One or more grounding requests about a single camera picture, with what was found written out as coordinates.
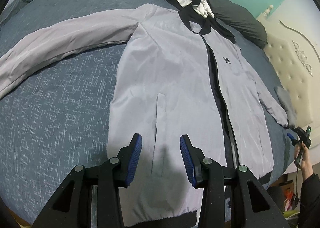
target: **person's hand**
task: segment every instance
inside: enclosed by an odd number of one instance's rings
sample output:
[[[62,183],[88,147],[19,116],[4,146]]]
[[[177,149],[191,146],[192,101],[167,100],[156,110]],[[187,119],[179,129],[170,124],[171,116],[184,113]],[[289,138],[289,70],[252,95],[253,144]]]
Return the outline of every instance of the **person's hand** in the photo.
[[[297,158],[301,149],[303,149],[303,156],[300,164],[300,169],[302,172],[303,181],[305,181],[309,176],[313,174],[313,169],[312,169],[312,164],[310,160],[309,150],[303,142],[301,144],[297,144],[294,147],[294,155],[293,155],[294,159]]]

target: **headboard finial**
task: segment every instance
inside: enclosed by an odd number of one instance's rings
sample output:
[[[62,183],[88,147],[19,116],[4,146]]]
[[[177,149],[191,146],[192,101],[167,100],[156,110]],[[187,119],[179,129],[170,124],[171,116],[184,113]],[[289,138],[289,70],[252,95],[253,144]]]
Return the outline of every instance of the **headboard finial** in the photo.
[[[269,8],[267,8],[267,9],[263,12],[263,15],[264,15],[265,17],[267,17],[272,9],[273,9],[273,5],[270,5]]]

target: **light gray jacket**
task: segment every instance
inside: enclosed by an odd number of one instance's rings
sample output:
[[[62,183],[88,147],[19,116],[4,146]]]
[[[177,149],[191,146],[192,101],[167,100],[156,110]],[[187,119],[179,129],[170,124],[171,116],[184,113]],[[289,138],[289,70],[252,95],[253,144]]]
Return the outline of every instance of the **light gray jacket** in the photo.
[[[273,99],[238,46],[214,29],[203,35],[217,63],[219,86],[238,148],[240,164],[260,178],[273,168],[261,103],[282,126],[287,115]],[[40,29],[0,58],[0,98],[44,66],[81,51],[127,42],[110,103],[108,157],[142,135],[135,179],[120,189],[124,224],[198,210],[202,190],[188,182],[179,140],[226,166],[221,119],[212,94],[208,52],[177,11],[145,4],[108,10]]]

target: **patterned bedsheet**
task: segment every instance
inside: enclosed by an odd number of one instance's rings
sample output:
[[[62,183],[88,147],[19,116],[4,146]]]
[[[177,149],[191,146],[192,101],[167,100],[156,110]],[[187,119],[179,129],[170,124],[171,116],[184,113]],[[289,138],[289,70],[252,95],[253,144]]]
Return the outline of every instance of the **patterned bedsheet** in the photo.
[[[165,0],[33,0],[0,30],[0,56],[37,29],[145,3],[174,9]],[[230,30],[276,98],[273,88],[281,84],[264,52]],[[109,103],[124,47],[69,56],[36,72],[0,100],[0,196],[26,221],[33,223],[75,165],[91,167],[107,159]],[[292,151],[283,128],[266,111],[265,115],[276,162],[274,181],[292,162]]]

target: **silver bolt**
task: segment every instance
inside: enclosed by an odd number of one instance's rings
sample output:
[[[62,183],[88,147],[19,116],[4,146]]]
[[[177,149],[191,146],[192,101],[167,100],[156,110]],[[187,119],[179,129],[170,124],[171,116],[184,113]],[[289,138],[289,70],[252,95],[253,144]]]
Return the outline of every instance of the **silver bolt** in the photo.
[[[239,170],[240,170],[241,172],[247,172],[248,168],[247,168],[245,165],[240,165],[240,166],[239,166]]]
[[[212,159],[210,159],[210,158],[204,158],[202,161],[203,161],[203,163],[205,163],[207,165],[210,165],[212,163]]]
[[[111,164],[117,164],[118,162],[119,162],[119,159],[116,157],[110,159]]]
[[[76,172],[80,172],[80,171],[82,171],[82,169],[83,169],[83,166],[82,166],[82,165],[76,165],[76,166],[75,166],[75,171],[76,171]]]

